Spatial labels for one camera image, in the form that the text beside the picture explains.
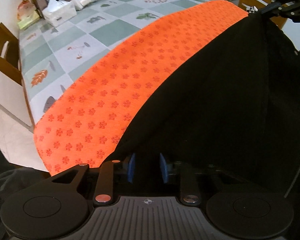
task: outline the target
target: floor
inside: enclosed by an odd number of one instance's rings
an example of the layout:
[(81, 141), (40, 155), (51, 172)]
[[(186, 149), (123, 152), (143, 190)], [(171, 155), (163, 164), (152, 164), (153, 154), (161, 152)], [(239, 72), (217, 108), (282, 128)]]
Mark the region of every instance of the floor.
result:
[(0, 106), (0, 149), (10, 163), (47, 171), (33, 140), (33, 128)]

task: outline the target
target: black garment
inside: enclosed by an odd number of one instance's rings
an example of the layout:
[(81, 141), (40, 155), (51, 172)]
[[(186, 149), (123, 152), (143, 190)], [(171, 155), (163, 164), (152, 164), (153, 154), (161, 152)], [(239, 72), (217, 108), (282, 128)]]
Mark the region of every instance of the black garment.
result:
[[(4, 200), (11, 194), (43, 179), (44, 176), (41, 171), (32, 168), (16, 169), (0, 151), (0, 208)], [(2, 239), (8, 239), (8, 235), (0, 219), (0, 240)]]
[(155, 91), (106, 160), (132, 152), (140, 192), (155, 190), (164, 153), (194, 167), (221, 166), (282, 195), (298, 194), (300, 51), (270, 20), (250, 14)]

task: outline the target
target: table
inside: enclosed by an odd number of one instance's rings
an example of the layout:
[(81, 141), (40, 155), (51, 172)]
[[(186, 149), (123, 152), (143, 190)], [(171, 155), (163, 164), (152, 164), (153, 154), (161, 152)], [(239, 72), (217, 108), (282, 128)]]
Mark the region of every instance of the table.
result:
[(54, 28), (41, 19), (19, 36), (34, 123), (94, 63), (156, 19), (210, 0), (99, 0)]

